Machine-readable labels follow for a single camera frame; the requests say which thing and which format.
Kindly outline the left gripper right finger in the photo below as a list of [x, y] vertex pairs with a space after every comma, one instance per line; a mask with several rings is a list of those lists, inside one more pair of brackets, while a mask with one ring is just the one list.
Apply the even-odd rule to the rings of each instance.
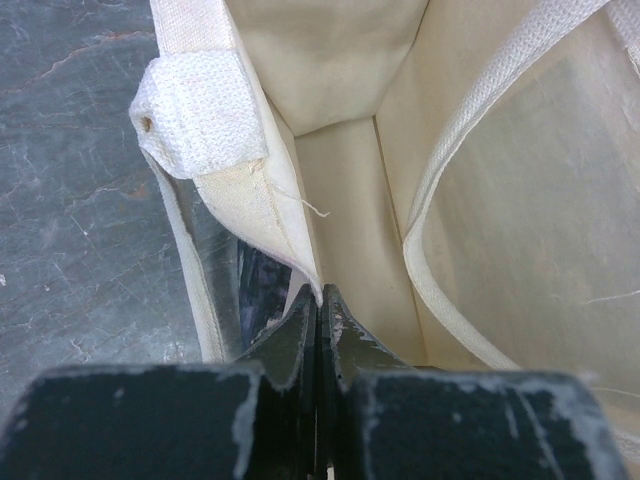
[[573, 377], [412, 367], [333, 285], [318, 341], [318, 466], [338, 479], [628, 477], [600, 406]]

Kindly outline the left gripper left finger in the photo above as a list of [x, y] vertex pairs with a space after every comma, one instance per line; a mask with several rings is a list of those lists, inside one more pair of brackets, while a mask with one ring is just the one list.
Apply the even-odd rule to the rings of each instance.
[[5, 479], [306, 479], [314, 470], [309, 287], [228, 364], [44, 372], [1, 438]]

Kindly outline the cream canvas tote bag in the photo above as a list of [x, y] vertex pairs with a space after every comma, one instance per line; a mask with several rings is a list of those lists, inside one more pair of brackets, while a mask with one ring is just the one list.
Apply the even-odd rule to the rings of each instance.
[[155, 1], [129, 109], [202, 357], [180, 183], [404, 359], [584, 379], [639, 458], [635, 1]]

